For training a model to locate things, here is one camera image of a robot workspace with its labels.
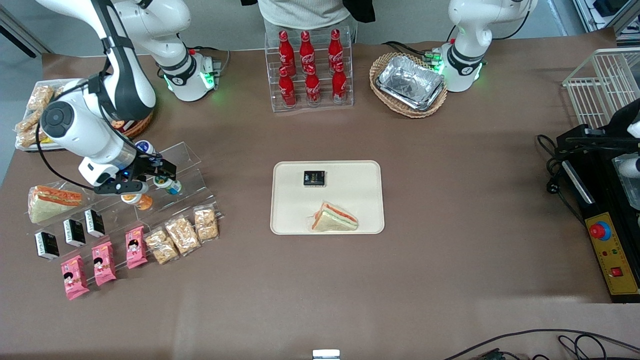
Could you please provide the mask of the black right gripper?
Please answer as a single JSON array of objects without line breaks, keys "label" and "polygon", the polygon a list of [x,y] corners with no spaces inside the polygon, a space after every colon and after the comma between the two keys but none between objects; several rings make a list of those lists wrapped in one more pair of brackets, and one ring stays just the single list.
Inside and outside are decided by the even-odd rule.
[{"label": "black right gripper", "polygon": [[177,166],[155,153],[119,153],[110,161],[111,183],[142,182],[147,178],[177,178]]}]

